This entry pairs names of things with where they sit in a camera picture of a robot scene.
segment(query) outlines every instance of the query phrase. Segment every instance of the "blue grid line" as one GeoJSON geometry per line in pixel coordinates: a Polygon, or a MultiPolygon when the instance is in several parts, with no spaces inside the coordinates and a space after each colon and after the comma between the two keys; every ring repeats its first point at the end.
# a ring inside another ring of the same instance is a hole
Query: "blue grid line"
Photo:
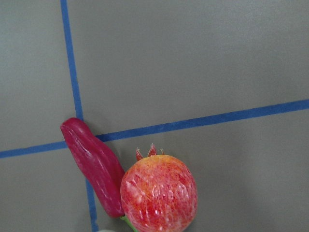
{"type": "MultiPolygon", "coordinates": [[[[80,96],[78,80],[77,80],[77,72],[76,72],[75,58],[74,58],[74,52],[73,52],[73,42],[72,42],[71,29],[70,29],[68,5],[67,5],[66,0],[60,0],[60,4],[61,4],[63,30],[64,30],[64,36],[65,36],[65,41],[66,41],[75,112],[76,112],[76,117],[83,120],[84,119],[83,109],[82,109],[81,96],[80,96]]],[[[88,207],[89,207],[89,214],[90,214],[90,221],[91,221],[91,230],[92,232],[96,232],[99,230],[99,228],[97,225],[97,210],[96,210],[94,191],[93,191],[92,186],[88,182],[88,180],[86,179],[85,181],[86,181],[88,207]]]]}
{"type": "MultiPolygon", "coordinates": [[[[143,135],[150,135],[156,133],[163,133],[168,131],[176,131],[194,127],[201,127],[207,125],[220,124],[231,121],[244,120],[249,118],[256,118],[269,115],[277,115],[288,112],[307,110],[309,109],[309,99],[301,101],[292,101],[282,104],[263,106],[253,109],[233,111],[219,115],[211,115],[206,117],[192,118],[183,121],[175,121],[171,123],[158,124],[154,126],[135,128],[130,130],[123,130],[107,134],[101,134],[97,137],[103,141],[113,141],[120,139],[127,139],[143,135]]],[[[67,148],[65,142],[56,142],[51,144],[44,144],[39,146],[32,146],[28,148],[13,149],[7,151],[0,151],[0,159],[6,157],[27,155],[32,153],[44,152],[49,150],[57,150],[67,148]]]]}

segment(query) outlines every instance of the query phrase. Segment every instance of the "magenta vegetable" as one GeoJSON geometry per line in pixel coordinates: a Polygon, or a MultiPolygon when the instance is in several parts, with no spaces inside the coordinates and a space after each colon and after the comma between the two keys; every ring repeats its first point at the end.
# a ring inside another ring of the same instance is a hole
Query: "magenta vegetable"
{"type": "Polygon", "coordinates": [[[123,216],[120,185],[125,172],[116,155],[78,118],[69,118],[60,128],[77,166],[106,213],[113,218],[123,216]]]}

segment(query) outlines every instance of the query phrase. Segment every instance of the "gray tabletop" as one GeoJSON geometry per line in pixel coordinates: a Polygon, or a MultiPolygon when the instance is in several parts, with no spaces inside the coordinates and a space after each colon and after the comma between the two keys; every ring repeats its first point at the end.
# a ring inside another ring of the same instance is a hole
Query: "gray tabletop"
{"type": "Polygon", "coordinates": [[[76,114],[125,170],[151,143],[187,164],[186,232],[309,231],[309,1],[3,0],[0,19],[1,231],[130,231],[89,210],[59,129],[76,114]]]}

